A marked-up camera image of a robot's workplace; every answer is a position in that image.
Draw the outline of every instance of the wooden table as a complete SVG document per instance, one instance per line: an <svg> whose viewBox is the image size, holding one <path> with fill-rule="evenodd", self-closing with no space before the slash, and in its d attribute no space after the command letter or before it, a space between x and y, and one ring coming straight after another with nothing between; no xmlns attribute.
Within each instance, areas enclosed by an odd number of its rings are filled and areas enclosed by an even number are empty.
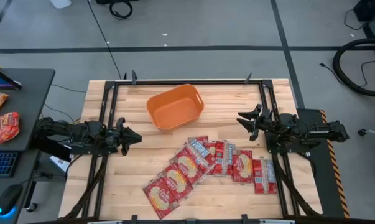
<svg viewBox="0 0 375 224"><path fill-rule="evenodd" d="M288 79L272 81L279 112L296 114ZM82 121L98 120L104 83L104 80L90 81ZM174 87L176 85L119 87L114 121L125 117L125 125L142 135L143 142L132 145L127 156L121 153L110 155L101 203L101 220L130 220L131 215L138 215L138 219L143 220L158 219L142 186L168 164L168 160L189 136L208 135L210 139L227 139L234 142L237 149L252 150L254 157L271 158L263 132L259 132L257 141L250 142L249 134L236 122L237 112L251 111L261 103L259 88L252 85L195 85L205 104L200 118L164 134L152 124L146 102L150 97ZM60 217L71 210L85 190L90 161L90 156L83 156L71 166ZM296 154L289 154L289 161L296 188L312 208L321 213L309 161ZM284 189L289 213L292 214L290 195L285 186ZM241 185L230 177L207 176L195 186L181 206L165 219L239 219L241 214L247 214L248 218L282 218L277 195L257 195L252 184Z"/></svg>

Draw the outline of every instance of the red snack package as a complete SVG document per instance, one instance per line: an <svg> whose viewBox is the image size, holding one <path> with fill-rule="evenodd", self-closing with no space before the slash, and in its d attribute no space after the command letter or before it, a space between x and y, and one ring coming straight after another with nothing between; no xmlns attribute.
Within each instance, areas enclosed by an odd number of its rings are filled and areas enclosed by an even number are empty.
<svg viewBox="0 0 375 224"><path fill-rule="evenodd" d="M180 201L193 190L193 187L176 164L167 166L159 173L159 177L167 184L176 201Z"/></svg>
<svg viewBox="0 0 375 224"><path fill-rule="evenodd" d="M260 159L253 159L252 163L254 167L255 194L264 194L262 162Z"/></svg>
<svg viewBox="0 0 375 224"><path fill-rule="evenodd" d="M233 180L252 183L253 176L252 151L236 150L233 155Z"/></svg>
<svg viewBox="0 0 375 224"><path fill-rule="evenodd" d="M191 139L185 146L194 153L196 158L199 158L202 172L206 173L215 165L215 157L196 139Z"/></svg>
<svg viewBox="0 0 375 224"><path fill-rule="evenodd" d="M210 152L210 154L213 157L215 157L216 141L210 141L210 142L208 142L208 144L206 145L206 148L208 149L208 151ZM212 174L213 174L213 168L208 172L208 175L212 175Z"/></svg>
<svg viewBox="0 0 375 224"><path fill-rule="evenodd" d="M275 181L275 173L273 167L273 161L266 160L266 169L267 169L267 189L269 194L277 193L277 184Z"/></svg>
<svg viewBox="0 0 375 224"><path fill-rule="evenodd" d="M161 178L152 180L147 187L143 188L143 191L160 219L179 206L167 184Z"/></svg>
<svg viewBox="0 0 375 224"><path fill-rule="evenodd" d="M187 138L187 141L190 141L192 139L197 140L204 147L206 147L206 145L208 144L208 136L189 137Z"/></svg>
<svg viewBox="0 0 375 224"><path fill-rule="evenodd" d="M17 112L0 116L0 144L17 136L19 131L19 114Z"/></svg>
<svg viewBox="0 0 375 224"><path fill-rule="evenodd" d="M183 148L169 163L176 163L190 184L194 184L203 176L203 172L189 151L186 147Z"/></svg>
<svg viewBox="0 0 375 224"><path fill-rule="evenodd" d="M233 175L233 153L236 146L229 142L216 142L216 165L213 174Z"/></svg>

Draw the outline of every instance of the computer mouse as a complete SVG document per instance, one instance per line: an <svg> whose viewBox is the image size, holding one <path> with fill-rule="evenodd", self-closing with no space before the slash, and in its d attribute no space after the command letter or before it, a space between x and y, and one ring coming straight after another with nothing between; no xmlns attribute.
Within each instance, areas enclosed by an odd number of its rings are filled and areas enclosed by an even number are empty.
<svg viewBox="0 0 375 224"><path fill-rule="evenodd" d="M8 214L19 199L23 186L21 184L13 184L0 196L0 215Z"/></svg>

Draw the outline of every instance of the desk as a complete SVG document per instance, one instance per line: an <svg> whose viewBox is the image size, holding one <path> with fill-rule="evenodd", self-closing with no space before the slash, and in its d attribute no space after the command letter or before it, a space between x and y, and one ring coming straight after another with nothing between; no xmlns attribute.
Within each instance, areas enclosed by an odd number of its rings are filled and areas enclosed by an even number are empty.
<svg viewBox="0 0 375 224"><path fill-rule="evenodd" d="M272 82L279 113L296 114L289 81L278 79ZM82 121L98 120L104 84L105 81L90 81ZM195 85L205 104L200 119L171 133L161 133L147 114L146 102L148 98L174 87L176 85L123 85L118 88L114 122L125 117L125 125L142 135L143 142L132 145L127 156L121 153L109 156L100 220L130 220L131 215L138 215L140 220L157 220L158 216L144 195L142 186L168 164L168 160L189 136L208 135L210 139L227 139L234 142L237 149L252 150L254 157L271 158L263 132L259 132L257 141L250 142L249 134L236 122L237 112L251 111L261 103L258 86ZM110 111L111 96L109 94L107 112ZM266 92L266 96L270 102L269 92ZM108 118L109 114L106 114L104 124L107 124ZM86 188L90 161L90 156L83 156L71 166L60 217L71 210ZM312 208L321 213L309 161L295 154L289 155L289 161L296 188ZM287 207L292 213L290 196L286 187L284 189ZM256 195L253 185L241 185L230 177L207 176L165 219L240 219L241 214L247 214L248 218L282 217L277 195Z"/></svg>
<svg viewBox="0 0 375 224"><path fill-rule="evenodd" d="M18 184L32 177L40 152L28 150L35 122L39 119L50 84L55 75L49 69L5 69L4 73L22 83L22 90L1 90L9 94L9 98L0 109L0 115L16 111L20 115L20 133L9 142L0 145L0 150L22 151L16 170L11 178L0 178L0 196L9 185ZM16 223L29 192L30 182L23 184L21 196L16 209L8 217L0 217L0 224Z"/></svg>

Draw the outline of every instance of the yellow and black warning tape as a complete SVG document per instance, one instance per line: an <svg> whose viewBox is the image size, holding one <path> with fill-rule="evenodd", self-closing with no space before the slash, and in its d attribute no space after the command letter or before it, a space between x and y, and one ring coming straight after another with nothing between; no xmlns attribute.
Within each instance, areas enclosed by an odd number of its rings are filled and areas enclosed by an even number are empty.
<svg viewBox="0 0 375 224"><path fill-rule="evenodd" d="M326 121L325 111L320 110L320 113L322 115L323 122L326 124L327 121ZM328 149L330 150L331 162L332 162L332 167L334 169L336 184L338 185L338 191L339 191L339 196L340 196L340 199L341 199L343 215L345 216L345 218L350 218L348 205L346 203L345 193L343 191L341 174L339 172L338 164L336 163L334 147L332 146L332 142L330 140L327 140L327 142L328 142Z"/></svg>

